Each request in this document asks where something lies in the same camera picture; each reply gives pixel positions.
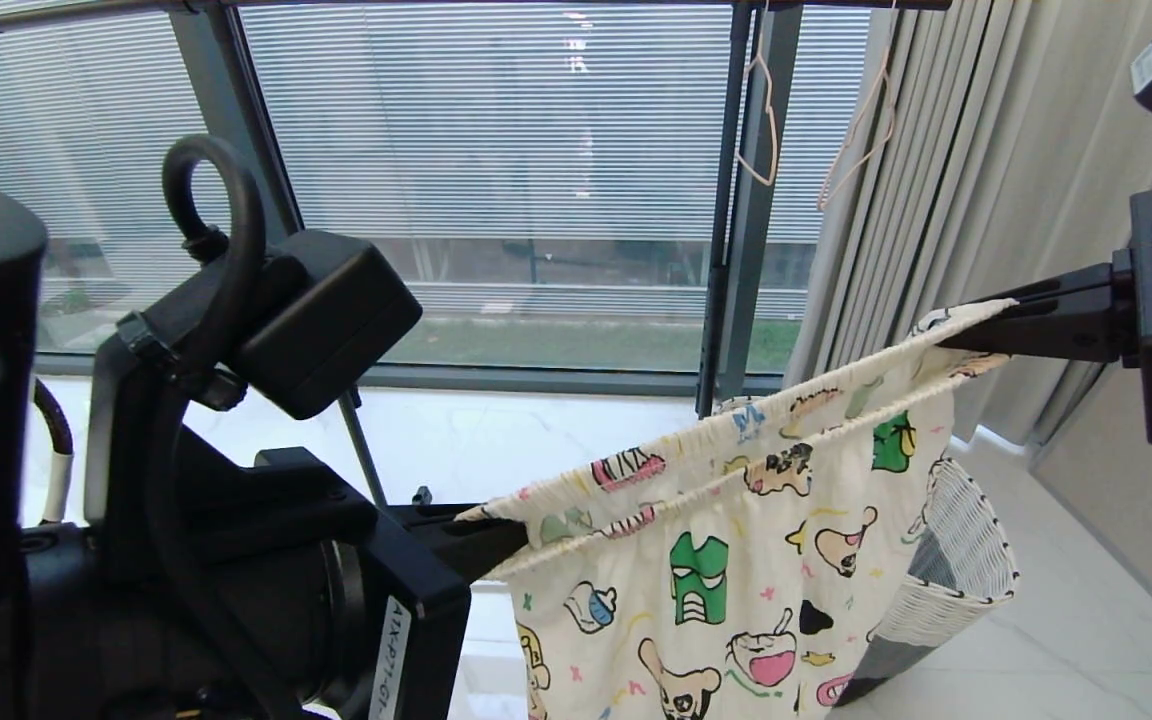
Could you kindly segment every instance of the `beige wall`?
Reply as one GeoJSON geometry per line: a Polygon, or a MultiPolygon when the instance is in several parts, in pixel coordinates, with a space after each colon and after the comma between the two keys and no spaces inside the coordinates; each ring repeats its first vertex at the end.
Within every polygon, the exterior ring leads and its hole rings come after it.
{"type": "Polygon", "coordinates": [[[1139,373],[1107,370],[1039,456],[1034,477],[1152,592],[1152,446],[1139,373]]]}

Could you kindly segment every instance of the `printed label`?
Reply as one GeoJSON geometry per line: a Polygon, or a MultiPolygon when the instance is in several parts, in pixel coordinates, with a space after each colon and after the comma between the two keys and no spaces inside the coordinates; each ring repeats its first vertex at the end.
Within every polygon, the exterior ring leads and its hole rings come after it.
{"type": "Polygon", "coordinates": [[[403,659],[407,657],[407,635],[411,631],[412,614],[393,596],[385,605],[380,651],[376,653],[376,675],[371,683],[369,720],[394,720],[397,711],[397,685],[403,679],[403,659]]]}
{"type": "Polygon", "coordinates": [[[1140,94],[1152,81],[1152,43],[1132,60],[1132,94],[1140,94]]]}

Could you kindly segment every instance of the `beige curtain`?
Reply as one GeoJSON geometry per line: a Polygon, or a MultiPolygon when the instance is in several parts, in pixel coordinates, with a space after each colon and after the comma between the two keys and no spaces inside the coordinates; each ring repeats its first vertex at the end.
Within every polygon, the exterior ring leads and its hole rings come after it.
{"type": "MultiPolygon", "coordinates": [[[[973,1],[895,22],[896,131],[827,213],[786,384],[876,353],[934,306],[1108,260],[1130,195],[1152,187],[1152,114],[1128,76],[1152,1],[973,1]]],[[[870,120],[870,142],[887,122],[870,120]]],[[[960,393],[955,432],[1041,442],[1096,370],[1016,359],[960,393]]]]}

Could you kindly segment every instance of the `tile floor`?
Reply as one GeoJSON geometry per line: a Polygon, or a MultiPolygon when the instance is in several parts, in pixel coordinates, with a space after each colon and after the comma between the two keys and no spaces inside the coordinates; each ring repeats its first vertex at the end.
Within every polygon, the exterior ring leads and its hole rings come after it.
{"type": "MultiPolygon", "coordinates": [[[[56,378],[50,387],[84,447],[88,382],[56,378]]],[[[682,400],[367,389],[361,418],[392,501],[406,502],[425,484],[435,501],[471,502],[683,429],[694,415],[682,400]]],[[[338,411],[297,423],[252,396],[233,414],[195,407],[187,423],[237,461],[264,447],[308,447],[365,488],[338,411]]],[[[983,435],[956,447],[956,456],[991,497],[1018,553],[1018,597],[831,717],[1152,719],[1152,598],[1021,470],[1020,457],[983,435]]],[[[31,415],[26,521],[41,509],[47,462],[45,429],[31,415]]],[[[82,468],[78,456],[77,482],[82,468]]],[[[81,498],[74,488],[70,520],[82,516],[81,498]]],[[[463,657],[454,719],[525,717],[525,674],[503,588],[477,589],[463,657]]]]}

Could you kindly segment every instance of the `laundry basket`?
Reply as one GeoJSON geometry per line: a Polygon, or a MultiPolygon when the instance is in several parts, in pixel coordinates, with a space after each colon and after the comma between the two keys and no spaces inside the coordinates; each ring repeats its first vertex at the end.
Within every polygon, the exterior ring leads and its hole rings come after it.
{"type": "Polygon", "coordinates": [[[914,563],[838,705],[908,670],[1016,594],[1011,545],[978,484],[949,458],[937,462],[934,477],[914,563]]]}

